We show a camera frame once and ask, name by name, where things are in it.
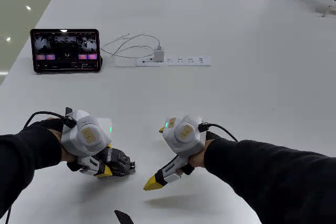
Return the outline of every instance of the yellow tip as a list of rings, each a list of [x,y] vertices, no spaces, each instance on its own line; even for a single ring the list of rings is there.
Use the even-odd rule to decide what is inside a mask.
[[[156,182],[155,175],[154,175],[148,180],[147,184],[145,185],[145,187],[143,189],[145,191],[151,191],[151,190],[161,189],[162,187],[163,187],[163,185]]]
[[[107,165],[105,166],[104,173],[96,175],[97,178],[111,177],[111,176],[112,176],[111,169]]]

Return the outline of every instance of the power outlet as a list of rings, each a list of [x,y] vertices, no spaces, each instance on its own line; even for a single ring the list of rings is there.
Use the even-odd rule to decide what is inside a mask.
[[[171,57],[165,56],[164,62],[155,62],[151,57],[137,59],[138,67],[159,67],[159,66],[211,66],[211,57],[209,56],[187,56]]]

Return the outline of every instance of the white table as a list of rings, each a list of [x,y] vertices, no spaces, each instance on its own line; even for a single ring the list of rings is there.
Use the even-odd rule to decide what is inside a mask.
[[[90,8],[78,8],[91,3]],[[28,41],[0,87],[0,133],[38,110],[84,109],[114,123],[114,146],[137,163],[128,178],[98,180],[65,164],[39,170],[10,224],[259,223],[205,170],[145,192],[174,155],[158,129],[169,115],[199,114],[248,138],[336,155],[336,22],[315,0],[52,0],[38,28],[97,28],[102,44],[130,32],[160,38],[167,54],[208,55],[212,67],[117,68],[37,75]]]

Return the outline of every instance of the beige sticker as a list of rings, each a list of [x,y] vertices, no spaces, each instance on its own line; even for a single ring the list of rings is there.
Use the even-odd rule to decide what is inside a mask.
[[[169,120],[168,128],[172,128],[175,125],[176,118],[171,118]]]
[[[90,128],[85,128],[83,130],[81,130],[81,133],[83,134],[86,142],[88,144],[92,144],[96,141],[96,137],[93,134],[92,130]]]
[[[186,138],[190,135],[190,133],[193,132],[193,128],[191,128],[189,125],[184,126],[183,131],[179,134],[179,137],[182,140],[186,140]]]

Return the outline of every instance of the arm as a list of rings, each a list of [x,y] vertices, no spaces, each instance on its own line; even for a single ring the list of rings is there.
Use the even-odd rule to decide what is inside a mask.
[[[334,158],[225,139],[208,141],[200,155],[205,168],[228,183],[262,223],[324,223],[328,211],[333,214]],[[190,162],[201,166],[200,160],[194,156]]]
[[[59,142],[62,127],[58,119],[45,120],[16,135],[0,136],[0,217],[29,185],[36,169],[73,161]]]

